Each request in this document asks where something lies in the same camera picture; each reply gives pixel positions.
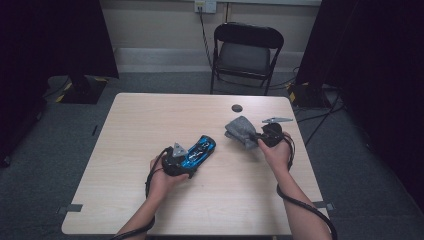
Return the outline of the black stand base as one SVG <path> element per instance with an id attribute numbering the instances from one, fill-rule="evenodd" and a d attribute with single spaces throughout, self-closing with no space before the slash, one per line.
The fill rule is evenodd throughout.
<path id="1" fill-rule="evenodd" d="M 289 100 L 296 107 L 303 108 L 329 108 L 330 102 L 321 87 L 309 83 L 287 86 Z"/>
<path id="2" fill-rule="evenodd" d="M 85 76 L 81 80 L 72 80 L 56 99 L 58 103 L 96 104 L 108 81 L 104 78 Z"/>

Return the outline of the black folding chair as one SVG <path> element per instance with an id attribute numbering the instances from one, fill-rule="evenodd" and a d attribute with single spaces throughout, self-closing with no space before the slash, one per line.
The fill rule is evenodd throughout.
<path id="1" fill-rule="evenodd" d="M 274 28 L 226 22 L 214 30 L 210 93 L 221 74 L 261 80 L 268 94 L 283 35 Z"/>

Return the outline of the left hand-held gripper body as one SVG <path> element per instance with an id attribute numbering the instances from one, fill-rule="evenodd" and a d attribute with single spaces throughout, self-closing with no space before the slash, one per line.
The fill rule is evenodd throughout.
<path id="1" fill-rule="evenodd" d="M 162 160 L 164 172 L 169 176 L 179 176 L 187 174 L 188 170 L 182 166 L 186 160 L 188 152 L 179 143 L 166 148 L 166 156 Z"/>

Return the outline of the person's left hand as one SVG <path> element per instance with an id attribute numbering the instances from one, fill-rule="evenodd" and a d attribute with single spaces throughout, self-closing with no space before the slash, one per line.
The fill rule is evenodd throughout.
<path id="1" fill-rule="evenodd" d="M 169 176 L 162 168 L 161 161 L 153 159 L 150 162 L 153 175 L 150 180 L 147 194 L 148 200 L 162 201 L 179 184 L 188 179 L 188 174 Z"/>

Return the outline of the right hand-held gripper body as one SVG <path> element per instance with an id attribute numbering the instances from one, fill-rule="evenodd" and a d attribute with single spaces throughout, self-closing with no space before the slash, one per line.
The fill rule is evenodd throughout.
<path id="1" fill-rule="evenodd" d="M 268 147 L 277 146 L 281 141 L 285 141 L 290 146 L 293 145 L 291 137 L 283 132 L 281 124 L 283 122 L 290 122 L 291 118 L 272 117 L 263 120 L 264 126 L 262 127 L 263 133 L 261 138 Z"/>

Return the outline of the blue toy car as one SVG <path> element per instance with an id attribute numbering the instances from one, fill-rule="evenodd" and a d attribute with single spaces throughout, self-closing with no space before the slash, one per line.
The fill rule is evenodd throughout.
<path id="1" fill-rule="evenodd" d="M 197 169 L 215 150 L 216 142 L 207 135 L 202 135 L 185 155 L 181 166 L 184 169 Z"/>

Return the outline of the grey tape strip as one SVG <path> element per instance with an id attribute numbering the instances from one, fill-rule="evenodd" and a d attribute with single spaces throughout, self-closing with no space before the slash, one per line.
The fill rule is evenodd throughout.
<path id="1" fill-rule="evenodd" d="M 316 208 L 325 208 L 327 211 L 335 210 L 335 206 L 333 203 L 326 203 L 324 201 L 316 201 L 316 202 L 313 202 L 313 204 Z"/>
<path id="2" fill-rule="evenodd" d="M 83 204 L 68 204 L 66 206 L 59 207 L 57 214 L 67 214 L 68 212 L 80 212 Z"/>

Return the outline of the person's right hand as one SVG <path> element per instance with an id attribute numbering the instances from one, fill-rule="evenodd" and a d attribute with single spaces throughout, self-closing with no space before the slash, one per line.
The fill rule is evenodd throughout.
<path id="1" fill-rule="evenodd" d="M 274 147 L 268 147 L 262 139 L 258 140 L 258 146 L 275 174 L 289 172 L 289 163 L 293 153 L 290 140 L 291 136 L 287 132 L 283 133 L 283 140 Z"/>

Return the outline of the black curtain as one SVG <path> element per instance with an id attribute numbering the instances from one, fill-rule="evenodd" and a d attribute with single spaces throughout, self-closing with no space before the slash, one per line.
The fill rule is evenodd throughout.
<path id="1" fill-rule="evenodd" d="M 0 168 L 61 75 L 119 76 L 100 0 L 0 0 Z"/>
<path id="2" fill-rule="evenodd" d="M 424 211 L 424 0 L 321 0 L 296 82 L 341 89 Z"/>

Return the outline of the grey cloth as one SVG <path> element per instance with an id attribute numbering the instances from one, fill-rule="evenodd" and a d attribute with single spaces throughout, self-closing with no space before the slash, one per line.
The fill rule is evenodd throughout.
<path id="1" fill-rule="evenodd" d="M 258 146 L 255 139 L 256 129 L 244 116 L 239 116 L 225 126 L 224 135 L 240 142 L 246 149 L 254 149 Z"/>

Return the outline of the white wall outlet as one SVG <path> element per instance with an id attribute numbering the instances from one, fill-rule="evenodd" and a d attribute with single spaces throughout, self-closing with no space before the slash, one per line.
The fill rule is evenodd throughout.
<path id="1" fill-rule="evenodd" d="M 217 10 L 216 0 L 195 0 L 194 11 L 196 13 L 215 14 Z"/>

